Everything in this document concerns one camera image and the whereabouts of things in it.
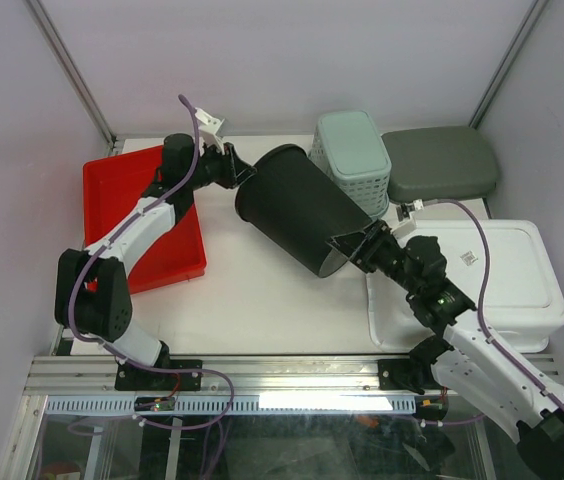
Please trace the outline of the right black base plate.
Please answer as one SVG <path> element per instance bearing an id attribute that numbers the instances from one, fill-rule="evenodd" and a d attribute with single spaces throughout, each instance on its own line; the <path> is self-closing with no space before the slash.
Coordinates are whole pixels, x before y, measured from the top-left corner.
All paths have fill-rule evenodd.
<path id="1" fill-rule="evenodd" d="M 411 359 L 380 359 L 377 367 L 380 390 L 407 390 L 423 395 L 427 389 L 436 387 L 430 372 Z"/>

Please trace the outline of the right aluminium frame post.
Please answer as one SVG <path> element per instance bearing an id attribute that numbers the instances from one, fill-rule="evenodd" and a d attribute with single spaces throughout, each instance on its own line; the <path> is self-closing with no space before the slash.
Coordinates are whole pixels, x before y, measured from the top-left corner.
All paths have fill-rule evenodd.
<path id="1" fill-rule="evenodd" d="M 469 128 L 478 130 L 484 123 L 518 58 L 550 5 L 550 0 L 533 0 L 530 3 L 470 117 Z"/>

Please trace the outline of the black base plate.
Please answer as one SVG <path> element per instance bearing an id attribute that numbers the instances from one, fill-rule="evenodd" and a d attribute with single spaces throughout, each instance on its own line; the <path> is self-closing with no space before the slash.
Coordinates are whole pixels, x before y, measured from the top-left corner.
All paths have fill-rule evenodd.
<path id="1" fill-rule="evenodd" d="M 430 372 L 411 359 L 380 359 L 377 367 L 380 390 L 407 390 L 423 395 L 427 389 L 436 387 Z"/>
<path id="2" fill-rule="evenodd" d="M 199 359 L 160 360 L 157 368 L 176 370 L 176 373 L 155 373 L 128 364 L 119 364 L 114 389 L 117 391 L 199 391 L 202 374 Z"/>

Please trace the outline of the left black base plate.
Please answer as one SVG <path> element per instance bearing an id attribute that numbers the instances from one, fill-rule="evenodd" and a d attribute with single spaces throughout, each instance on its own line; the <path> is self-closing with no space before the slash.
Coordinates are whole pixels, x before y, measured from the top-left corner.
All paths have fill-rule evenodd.
<path id="1" fill-rule="evenodd" d="M 155 373 L 128 364 L 119 364 L 114 389 L 117 391 L 199 391 L 202 374 L 199 359 L 160 360 L 157 368 L 176 370 L 176 373 Z"/>

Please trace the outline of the left aluminium frame post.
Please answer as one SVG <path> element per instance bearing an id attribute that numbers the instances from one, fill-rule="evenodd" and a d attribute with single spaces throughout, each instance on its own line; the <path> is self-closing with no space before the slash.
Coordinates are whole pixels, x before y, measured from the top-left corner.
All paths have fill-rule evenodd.
<path id="1" fill-rule="evenodd" d="M 118 136 L 109 125 L 44 3 L 40 0 L 24 0 L 23 3 L 97 132 L 105 142 L 108 153 L 116 153 Z"/>

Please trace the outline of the red plastic tray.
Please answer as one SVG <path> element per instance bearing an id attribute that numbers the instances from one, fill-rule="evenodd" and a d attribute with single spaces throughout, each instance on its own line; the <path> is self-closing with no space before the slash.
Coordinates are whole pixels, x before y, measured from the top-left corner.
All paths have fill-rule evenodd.
<path id="1" fill-rule="evenodd" d="M 162 148 L 138 150 L 83 166 L 85 241 L 94 243 L 136 205 L 161 164 Z M 201 277 L 207 266 L 197 210 L 191 207 L 138 261 L 128 282 L 132 294 Z"/>

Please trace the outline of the light blue perforated basket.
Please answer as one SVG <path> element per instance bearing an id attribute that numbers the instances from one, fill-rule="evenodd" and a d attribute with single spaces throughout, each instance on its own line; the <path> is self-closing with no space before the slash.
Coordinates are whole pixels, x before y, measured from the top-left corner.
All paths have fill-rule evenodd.
<path id="1" fill-rule="evenodd" d="M 370 217 L 388 210 L 391 160 L 372 117 L 331 112 L 317 122 L 309 159 Z"/>

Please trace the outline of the aluminium frame post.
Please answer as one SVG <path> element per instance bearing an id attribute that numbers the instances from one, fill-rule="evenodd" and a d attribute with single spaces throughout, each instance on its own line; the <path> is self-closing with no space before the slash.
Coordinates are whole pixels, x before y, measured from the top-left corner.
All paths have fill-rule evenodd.
<path id="1" fill-rule="evenodd" d="M 44 3 L 40 0 L 24 0 L 23 3 L 97 132 L 105 142 L 108 153 L 116 153 L 118 136 L 109 125 Z"/>
<path id="2" fill-rule="evenodd" d="M 469 128 L 478 130 L 484 123 L 518 58 L 550 5 L 550 0 L 533 0 L 530 3 L 470 117 Z"/>

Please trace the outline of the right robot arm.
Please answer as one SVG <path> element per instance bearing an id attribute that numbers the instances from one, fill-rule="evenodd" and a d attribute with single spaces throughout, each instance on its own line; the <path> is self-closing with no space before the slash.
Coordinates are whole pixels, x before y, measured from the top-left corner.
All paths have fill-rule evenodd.
<path id="1" fill-rule="evenodd" d="M 564 479 L 564 386 L 511 347 L 486 322 L 482 302 L 447 277 L 437 239 L 400 245 L 377 221 L 329 243 L 363 272 L 380 271 L 402 287 L 415 318 L 432 331 L 411 352 L 412 381 L 455 391 L 509 436 L 538 478 Z"/>

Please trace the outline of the grey-green plastic tray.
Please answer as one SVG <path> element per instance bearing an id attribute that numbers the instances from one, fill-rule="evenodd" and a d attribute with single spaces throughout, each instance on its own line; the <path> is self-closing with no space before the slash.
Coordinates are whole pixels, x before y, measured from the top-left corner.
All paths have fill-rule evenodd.
<path id="1" fill-rule="evenodd" d="M 482 198 L 493 191 L 500 172 L 487 140 L 467 126 L 442 126 L 382 135 L 392 162 L 389 199 Z"/>

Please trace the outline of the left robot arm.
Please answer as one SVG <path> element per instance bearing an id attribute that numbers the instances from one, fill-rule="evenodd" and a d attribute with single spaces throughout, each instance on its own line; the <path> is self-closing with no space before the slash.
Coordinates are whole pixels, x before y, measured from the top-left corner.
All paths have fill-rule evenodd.
<path id="1" fill-rule="evenodd" d="M 85 249 L 61 254 L 56 321 L 76 339 L 97 344 L 137 368 L 146 386 L 166 385 L 172 373 L 169 348 L 134 320 L 129 274 L 188 214 L 195 191 L 211 184 L 236 189 L 255 173 L 232 143 L 205 145 L 187 134 L 168 136 L 161 162 L 130 213 Z"/>

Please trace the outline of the aluminium mounting rail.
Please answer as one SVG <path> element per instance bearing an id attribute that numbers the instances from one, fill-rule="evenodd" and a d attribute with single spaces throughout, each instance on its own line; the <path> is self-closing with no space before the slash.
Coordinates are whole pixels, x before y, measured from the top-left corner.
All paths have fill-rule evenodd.
<path id="1" fill-rule="evenodd" d="M 405 393 L 380 390 L 377 361 L 405 355 L 182 355 L 202 361 L 200 394 L 225 394 L 231 380 L 238 395 L 267 391 L 334 391 L 337 393 Z M 118 365 L 109 355 L 38 356 L 30 367 L 26 395 L 96 395 L 131 393 L 114 389 Z"/>

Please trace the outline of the black plastic bucket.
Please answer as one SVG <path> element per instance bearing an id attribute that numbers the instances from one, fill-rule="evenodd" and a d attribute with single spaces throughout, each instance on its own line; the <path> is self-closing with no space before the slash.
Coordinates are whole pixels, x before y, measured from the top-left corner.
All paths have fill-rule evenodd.
<path id="1" fill-rule="evenodd" d="M 255 170 L 238 188 L 238 216 L 320 278 L 346 264 L 330 240 L 364 230 L 372 218 L 297 145 L 274 148 Z"/>

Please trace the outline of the white plastic tub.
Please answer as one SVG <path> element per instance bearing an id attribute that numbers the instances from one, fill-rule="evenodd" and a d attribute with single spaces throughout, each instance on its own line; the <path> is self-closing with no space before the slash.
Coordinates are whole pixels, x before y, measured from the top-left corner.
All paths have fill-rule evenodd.
<path id="1" fill-rule="evenodd" d="M 537 227 L 522 220 L 482 220 L 491 267 L 484 314 L 514 348 L 538 353 L 564 325 L 564 298 Z M 435 236 L 447 259 L 448 277 L 472 300 L 479 296 L 485 256 L 471 220 L 419 220 L 398 239 Z M 431 331 L 413 316 L 406 292 L 376 272 L 367 276 L 368 322 L 372 342 L 382 351 L 404 353 Z"/>

